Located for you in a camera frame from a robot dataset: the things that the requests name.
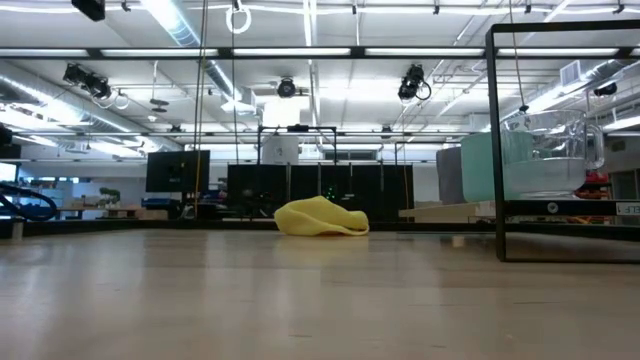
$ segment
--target glass pitcher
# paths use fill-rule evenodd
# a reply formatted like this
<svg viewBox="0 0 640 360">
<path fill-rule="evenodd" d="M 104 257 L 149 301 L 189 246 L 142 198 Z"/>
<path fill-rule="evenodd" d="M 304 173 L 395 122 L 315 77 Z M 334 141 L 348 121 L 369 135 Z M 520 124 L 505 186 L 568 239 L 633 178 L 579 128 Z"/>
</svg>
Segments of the glass pitcher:
<svg viewBox="0 0 640 360">
<path fill-rule="evenodd" d="M 581 111 L 545 111 L 500 123 L 505 187 L 521 199 L 574 198 L 586 170 L 604 165 L 602 130 Z M 595 154 L 587 153 L 593 139 Z"/>
</svg>

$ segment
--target yellow cloth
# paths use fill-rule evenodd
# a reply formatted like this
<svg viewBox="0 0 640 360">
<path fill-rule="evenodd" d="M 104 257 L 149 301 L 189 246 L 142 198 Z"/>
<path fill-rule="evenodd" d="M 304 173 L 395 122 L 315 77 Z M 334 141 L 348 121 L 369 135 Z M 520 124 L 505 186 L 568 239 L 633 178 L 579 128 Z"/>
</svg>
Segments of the yellow cloth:
<svg viewBox="0 0 640 360">
<path fill-rule="evenodd" d="M 369 219 L 362 211 L 347 211 L 322 196 L 292 201 L 275 213 L 278 229 L 287 235 L 365 235 Z"/>
</svg>

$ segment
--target label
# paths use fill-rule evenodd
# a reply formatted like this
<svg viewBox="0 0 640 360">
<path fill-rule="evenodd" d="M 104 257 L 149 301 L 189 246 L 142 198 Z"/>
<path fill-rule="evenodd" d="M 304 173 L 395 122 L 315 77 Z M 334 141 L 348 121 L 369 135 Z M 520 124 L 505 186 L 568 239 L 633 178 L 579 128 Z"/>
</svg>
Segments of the label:
<svg viewBox="0 0 640 360">
<path fill-rule="evenodd" d="M 616 203 L 616 214 L 640 216 L 640 203 Z"/>
</svg>

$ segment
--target white ceiling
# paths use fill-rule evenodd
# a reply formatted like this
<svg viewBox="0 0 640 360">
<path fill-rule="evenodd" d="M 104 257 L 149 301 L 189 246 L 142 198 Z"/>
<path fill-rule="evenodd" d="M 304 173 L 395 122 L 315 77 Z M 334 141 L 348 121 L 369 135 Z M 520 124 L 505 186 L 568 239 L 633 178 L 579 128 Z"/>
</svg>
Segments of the white ceiling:
<svg viewBox="0 0 640 360">
<path fill-rule="evenodd" d="M 544 4 L 534 6 L 553 9 L 560 0 L 548 0 Z M 24 0 L 0 1 L 0 5 L 17 5 L 36 9 L 71 8 L 68 0 Z M 139 3 L 129 1 L 134 10 L 125 13 L 121 10 L 109 11 L 107 20 L 94 23 L 79 13 L 43 14 L 16 13 L 0 10 L 0 46 L 20 47 L 169 47 L 175 46 L 171 38 L 163 31 L 155 19 L 143 9 Z M 198 7 L 201 1 L 183 0 L 185 8 Z M 212 5 L 228 4 L 211 1 Z M 422 0 L 358 0 L 360 7 L 381 5 L 409 6 L 424 5 Z M 440 5 L 478 7 L 481 0 L 442 0 Z M 624 1 L 627 8 L 640 9 L 638 1 Z M 278 6 L 287 9 L 302 9 L 301 0 L 280 1 L 244 1 L 245 5 Z M 349 8 L 351 0 L 318 0 L 322 9 Z M 504 6 L 506 1 L 489 0 L 486 8 Z M 615 0 L 570 1 L 567 8 L 571 11 L 594 9 L 601 7 L 615 8 Z M 109 6 L 119 6 L 119 1 L 108 1 Z M 187 10 L 188 17 L 196 29 L 200 29 L 201 10 Z M 304 21 L 299 14 L 281 14 L 265 11 L 252 11 L 253 22 L 245 33 L 232 36 L 225 25 L 225 10 L 209 10 L 207 28 L 207 45 L 212 47 L 227 46 L 305 46 Z M 516 22 L 543 21 L 547 13 L 514 14 Z M 639 18 L 640 14 L 625 11 L 619 15 L 609 12 L 591 15 L 560 14 L 553 21 L 578 20 L 613 20 Z M 359 34 L 361 45 L 379 46 L 450 46 L 456 36 L 471 21 L 471 25 L 458 42 L 458 45 L 484 46 L 484 36 L 489 26 L 497 22 L 508 21 L 507 15 L 477 16 L 440 14 L 390 14 L 366 13 L 359 16 Z M 499 44 L 511 46 L 511 37 L 499 37 Z M 613 46 L 636 45 L 640 43 L 640 34 L 633 32 L 592 32 L 581 34 L 535 34 L 527 39 L 527 46 Z M 320 15 L 317 22 L 317 39 L 313 45 L 318 46 L 354 46 L 356 45 L 356 17 L 352 14 Z M 82 65 L 109 78 L 113 86 L 125 88 L 132 103 L 125 110 L 113 110 L 118 114 L 139 122 L 149 129 L 164 130 L 173 124 L 185 124 L 183 128 L 192 129 L 189 123 L 194 122 L 196 90 L 193 87 L 197 80 L 197 64 L 191 61 L 164 61 L 159 64 L 158 84 L 175 84 L 177 88 L 157 90 L 156 98 L 168 100 L 171 105 L 168 112 L 160 116 L 154 123 L 147 116 L 151 114 L 149 89 L 153 82 L 153 64 L 141 61 L 84 61 Z M 222 69 L 238 86 L 249 86 L 261 89 L 269 88 L 282 76 L 292 76 L 300 87 L 309 87 L 309 67 L 306 60 L 245 60 L 219 62 Z M 396 122 L 402 113 L 396 93 L 400 78 L 409 65 L 416 63 L 410 60 L 324 60 L 317 62 L 320 85 L 320 123 L 336 125 L 343 129 L 379 130 L 383 124 L 399 124 Z M 438 61 L 420 61 L 429 72 Z M 535 91 L 558 76 L 558 69 L 568 61 L 521 61 L 521 81 L 525 92 Z M 14 61 L 23 69 L 66 86 L 62 75 L 66 61 Z M 481 81 L 469 94 L 456 101 L 448 111 L 442 113 L 447 104 L 461 96 L 463 90 L 477 78 L 484 69 L 483 63 L 475 61 L 445 61 L 436 71 L 432 80 L 434 95 L 431 101 L 421 108 L 410 109 L 405 125 L 409 130 L 463 129 L 468 128 L 467 115 L 471 113 L 488 113 L 486 80 Z M 517 103 L 517 77 L 513 61 L 499 63 L 500 94 L 505 107 Z M 79 95 L 82 91 L 72 89 Z M 268 97 L 259 97 L 260 102 Z M 224 131 L 233 126 L 234 117 L 225 114 L 221 109 L 220 96 L 217 92 L 212 96 L 205 95 L 204 130 Z M 303 110 L 303 122 L 310 123 L 308 110 Z M 238 117 L 239 129 L 257 127 L 256 117 Z"/>
</svg>

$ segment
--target light wood floor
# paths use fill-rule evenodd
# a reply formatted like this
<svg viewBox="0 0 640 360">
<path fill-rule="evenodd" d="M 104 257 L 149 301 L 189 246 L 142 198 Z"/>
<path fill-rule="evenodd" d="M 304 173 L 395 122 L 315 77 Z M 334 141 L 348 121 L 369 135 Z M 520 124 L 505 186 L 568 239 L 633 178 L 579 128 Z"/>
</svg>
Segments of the light wood floor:
<svg viewBox="0 0 640 360">
<path fill-rule="evenodd" d="M 523 237 L 525 253 L 577 240 Z M 592 254 L 638 255 L 590 241 Z M 482 236 L 130 231 L 0 246 L 0 359 L 638 359 L 640 267 Z"/>
</svg>

